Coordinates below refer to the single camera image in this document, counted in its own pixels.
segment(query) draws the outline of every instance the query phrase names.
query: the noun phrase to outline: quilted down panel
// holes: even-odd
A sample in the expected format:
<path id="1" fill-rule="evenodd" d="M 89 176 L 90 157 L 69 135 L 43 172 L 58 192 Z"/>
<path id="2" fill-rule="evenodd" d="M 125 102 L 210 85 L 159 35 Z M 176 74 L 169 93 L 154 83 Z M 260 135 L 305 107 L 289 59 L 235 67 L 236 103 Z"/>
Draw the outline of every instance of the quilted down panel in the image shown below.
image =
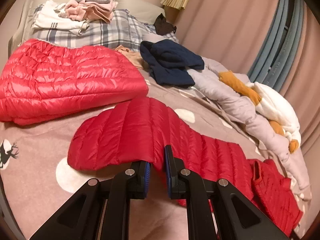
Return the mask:
<path id="1" fill-rule="evenodd" d="M 287 235 L 303 216 L 290 190 L 291 179 L 283 177 L 273 160 L 249 160 L 253 167 L 252 187 L 259 208 Z"/>
<path id="2" fill-rule="evenodd" d="M 148 93 L 139 71 L 103 46 L 76 49 L 31 39 L 0 77 L 0 120 L 27 125 Z"/>
<path id="3" fill-rule="evenodd" d="M 124 102 L 86 120 L 71 141 L 68 164 L 76 170 L 98 170 L 144 160 L 161 171 L 167 144 L 186 168 L 205 179 L 228 179 L 252 199 L 252 170 L 241 147 L 199 134 L 153 98 Z"/>

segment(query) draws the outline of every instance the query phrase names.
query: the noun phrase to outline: metal screw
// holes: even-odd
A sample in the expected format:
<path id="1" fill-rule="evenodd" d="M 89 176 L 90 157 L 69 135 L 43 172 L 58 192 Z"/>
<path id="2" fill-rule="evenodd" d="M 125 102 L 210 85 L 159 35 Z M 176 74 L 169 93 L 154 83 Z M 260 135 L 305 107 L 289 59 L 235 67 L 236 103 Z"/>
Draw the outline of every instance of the metal screw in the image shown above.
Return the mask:
<path id="1" fill-rule="evenodd" d="M 135 173 L 135 171 L 133 169 L 127 169 L 125 171 L 125 174 L 129 175 L 129 176 L 132 176 L 133 174 Z"/>
<path id="2" fill-rule="evenodd" d="M 188 169 L 183 169 L 180 171 L 182 175 L 188 176 L 190 175 L 191 171 L 189 171 Z"/>
<path id="3" fill-rule="evenodd" d="M 98 181 L 97 179 L 89 179 L 88 184 L 89 186 L 97 185 Z"/>
<path id="4" fill-rule="evenodd" d="M 229 183 L 228 183 L 228 181 L 226 180 L 226 179 L 219 179 L 219 184 L 221 185 L 221 186 L 227 186 Z"/>

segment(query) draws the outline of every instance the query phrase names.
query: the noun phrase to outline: black deer print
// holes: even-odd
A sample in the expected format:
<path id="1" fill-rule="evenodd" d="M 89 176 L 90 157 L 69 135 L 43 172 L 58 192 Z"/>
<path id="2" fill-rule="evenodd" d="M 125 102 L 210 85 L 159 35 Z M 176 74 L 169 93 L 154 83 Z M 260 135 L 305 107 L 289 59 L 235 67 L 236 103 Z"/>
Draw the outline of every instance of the black deer print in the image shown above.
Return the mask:
<path id="1" fill-rule="evenodd" d="M 0 169 L 2 169 L 4 165 L 9 161 L 10 157 L 14 159 L 18 158 L 18 153 L 18 148 L 15 143 L 11 145 L 8 140 L 3 140 L 0 146 Z"/>

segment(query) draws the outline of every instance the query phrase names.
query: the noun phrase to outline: white plush toy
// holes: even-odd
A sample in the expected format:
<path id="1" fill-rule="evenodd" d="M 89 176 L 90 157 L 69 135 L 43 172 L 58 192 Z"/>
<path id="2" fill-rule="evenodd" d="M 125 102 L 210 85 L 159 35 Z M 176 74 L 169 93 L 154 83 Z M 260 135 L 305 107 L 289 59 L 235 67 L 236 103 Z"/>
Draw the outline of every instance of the white plush toy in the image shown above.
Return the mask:
<path id="1" fill-rule="evenodd" d="M 247 83 L 246 86 L 256 91 L 262 97 L 262 100 L 256 106 L 256 111 L 267 119 L 279 123 L 284 130 L 284 136 L 288 138 L 289 142 L 297 140 L 300 146 L 300 124 L 290 103 L 267 85 L 255 82 Z"/>

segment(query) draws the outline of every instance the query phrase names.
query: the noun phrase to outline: bed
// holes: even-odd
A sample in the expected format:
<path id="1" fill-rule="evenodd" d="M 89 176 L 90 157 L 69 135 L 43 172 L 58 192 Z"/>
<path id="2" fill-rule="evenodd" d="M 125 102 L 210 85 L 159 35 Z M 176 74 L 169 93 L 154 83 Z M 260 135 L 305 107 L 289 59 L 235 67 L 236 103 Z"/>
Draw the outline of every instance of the bed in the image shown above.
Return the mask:
<path id="1" fill-rule="evenodd" d="M 101 22 L 92 24 L 89 34 L 76 39 L 70 39 L 70 35 L 64 32 L 46 35 L 43 31 L 32 31 L 34 16 L 41 9 L 40 4 L 45 1 L 26 0 L 18 31 L 9 43 L 9 55 L 29 38 L 39 38 L 71 48 L 105 45 L 114 49 L 124 44 L 138 51 L 142 35 L 155 33 L 152 26 L 137 23 L 139 21 L 136 21 L 126 9 L 118 10 L 119 19 L 127 15 L 127 21 L 131 21 L 130 27 L 139 31 L 122 41 L 108 37 L 103 42 L 101 37 L 105 37 L 105 34 L 94 31 L 101 29 Z M 166 38 L 177 42 L 172 33 Z M 145 70 L 139 71 L 149 87 L 148 96 L 171 107 L 192 129 L 213 138 L 238 143 L 246 158 L 259 160 L 264 160 L 265 157 L 273 158 L 279 167 L 279 172 L 284 173 L 276 156 L 263 156 L 259 149 L 259 142 L 245 133 L 240 125 L 231 121 L 219 105 L 208 100 L 197 89 L 159 86 Z M 0 141 L 8 140 L 19 151 L 18 158 L 11 158 L 5 169 L 1 170 L 5 195 L 0 202 L 2 210 L 7 214 L 6 220 L 11 221 L 8 224 L 11 225 L 12 231 L 16 232 L 19 240 L 29 239 L 88 179 L 92 177 L 100 180 L 109 179 L 119 170 L 125 169 L 127 165 L 123 164 L 109 166 L 97 172 L 79 172 L 67 164 L 69 144 L 77 128 L 84 120 L 113 107 L 114 105 L 103 106 L 25 127 L 19 127 L 13 123 L 0 123 Z M 145 201 L 132 201 L 130 238 L 187 239 L 188 225 L 185 208 L 167 198 L 165 186 L 154 171 L 151 178 L 148 198 Z M 306 231 L 306 213 L 311 201 L 310 189 L 295 195 L 295 198 L 305 215 L 294 231 L 298 236 L 303 236 Z"/>

